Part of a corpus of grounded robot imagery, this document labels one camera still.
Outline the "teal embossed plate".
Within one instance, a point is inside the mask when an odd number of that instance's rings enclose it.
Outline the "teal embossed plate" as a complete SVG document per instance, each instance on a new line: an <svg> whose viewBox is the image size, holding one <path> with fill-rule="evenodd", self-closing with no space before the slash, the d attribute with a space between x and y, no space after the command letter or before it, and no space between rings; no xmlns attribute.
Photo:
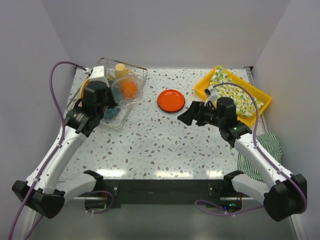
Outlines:
<svg viewBox="0 0 320 240"><path fill-rule="evenodd" d="M112 94L114 96L114 100L116 103L118 103L122 98L122 93L118 88L114 88L112 90ZM106 112L104 113L104 119L105 120L112 120L119 112L121 108L119 106L116 106L114 108L108 108Z"/></svg>

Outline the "orange plate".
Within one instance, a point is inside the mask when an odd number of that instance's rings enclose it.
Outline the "orange plate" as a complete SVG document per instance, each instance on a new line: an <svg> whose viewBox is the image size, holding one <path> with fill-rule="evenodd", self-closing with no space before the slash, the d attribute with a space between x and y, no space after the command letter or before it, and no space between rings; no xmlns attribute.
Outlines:
<svg viewBox="0 0 320 240"><path fill-rule="evenodd" d="M183 94L175 89L162 91L157 98L158 106L165 111L181 110L186 103Z"/></svg>

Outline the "red floral plate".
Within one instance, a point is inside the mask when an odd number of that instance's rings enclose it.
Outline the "red floral plate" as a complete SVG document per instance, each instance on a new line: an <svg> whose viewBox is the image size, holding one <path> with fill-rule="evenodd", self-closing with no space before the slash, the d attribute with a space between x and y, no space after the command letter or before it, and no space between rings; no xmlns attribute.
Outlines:
<svg viewBox="0 0 320 240"><path fill-rule="evenodd" d="M177 113L180 113L182 110L179 109L179 110L176 110L176 111L166 111L166 110L162 110L164 113L166 114L177 114Z"/></svg>

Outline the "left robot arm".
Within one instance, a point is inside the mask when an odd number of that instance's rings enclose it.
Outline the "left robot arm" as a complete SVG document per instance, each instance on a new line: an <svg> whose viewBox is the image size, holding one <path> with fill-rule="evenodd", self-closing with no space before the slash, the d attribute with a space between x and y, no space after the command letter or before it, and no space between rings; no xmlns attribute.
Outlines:
<svg viewBox="0 0 320 240"><path fill-rule="evenodd" d="M83 97L66 114L47 155L26 180L13 184L12 191L23 205L52 219L68 201L86 193L99 196L103 192L103 176L93 170L61 184L58 181L74 153L100 124L106 109L116 105L106 81L90 81L84 87Z"/></svg>

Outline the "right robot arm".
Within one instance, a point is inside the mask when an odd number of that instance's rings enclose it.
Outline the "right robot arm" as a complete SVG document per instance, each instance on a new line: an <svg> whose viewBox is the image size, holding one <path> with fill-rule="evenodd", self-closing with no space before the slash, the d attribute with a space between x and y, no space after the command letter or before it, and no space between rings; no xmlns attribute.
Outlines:
<svg viewBox="0 0 320 240"><path fill-rule="evenodd" d="M242 193L253 198L276 222L306 211L306 178L287 170L258 144L251 129L237 119L236 105L231 98L219 98L216 106L209 101L193 101L177 119L187 126L195 121L199 127L206 124L218 127L221 137L259 172L262 181L254 180L240 170L225 175L222 190L227 196Z"/></svg>

